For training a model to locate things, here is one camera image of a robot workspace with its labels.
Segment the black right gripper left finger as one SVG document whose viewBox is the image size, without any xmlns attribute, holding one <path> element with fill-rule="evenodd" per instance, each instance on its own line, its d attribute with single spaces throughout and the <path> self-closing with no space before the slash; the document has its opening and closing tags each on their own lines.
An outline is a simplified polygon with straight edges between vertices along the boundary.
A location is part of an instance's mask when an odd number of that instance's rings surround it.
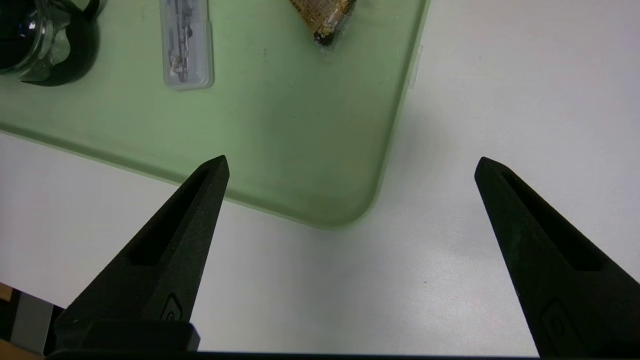
<svg viewBox="0 0 640 360">
<path fill-rule="evenodd" d="M 230 171 L 201 164 L 54 323 L 55 350 L 196 351 L 191 324 Z"/>
</svg>

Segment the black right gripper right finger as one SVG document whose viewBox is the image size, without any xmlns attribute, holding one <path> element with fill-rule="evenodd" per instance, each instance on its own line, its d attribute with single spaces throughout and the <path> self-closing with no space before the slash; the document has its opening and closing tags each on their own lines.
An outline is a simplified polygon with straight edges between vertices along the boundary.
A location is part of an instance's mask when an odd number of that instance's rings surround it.
<svg viewBox="0 0 640 360">
<path fill-rule="evenodd" d="M 512 169 L 474 180 L 542 358 L 637 358 L 640 286 Z"/>
</svg>

